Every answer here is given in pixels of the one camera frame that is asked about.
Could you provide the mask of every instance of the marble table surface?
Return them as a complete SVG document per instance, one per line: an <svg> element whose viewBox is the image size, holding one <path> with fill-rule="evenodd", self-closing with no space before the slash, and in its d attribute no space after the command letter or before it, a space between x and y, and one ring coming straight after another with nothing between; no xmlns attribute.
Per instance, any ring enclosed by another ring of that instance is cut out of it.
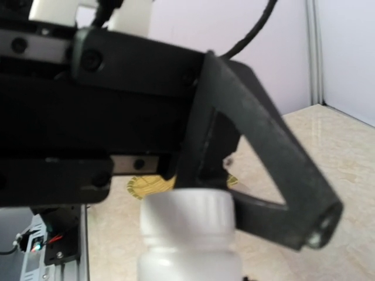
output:
<svg viewBox="0 0 375 281"><path fill-rule="evenodd" d="M284 118L344 201L345 212L321 251L297 253L237 232L244 275L257 281L375 280L375 129L321 105ZM230 172L242 191L283 201L244 139L234 158ZM114 178L109 198L88 209L91 281L137 279L137 258L146 247L139 233L140 201L127 191L129 180Z"/></svg>

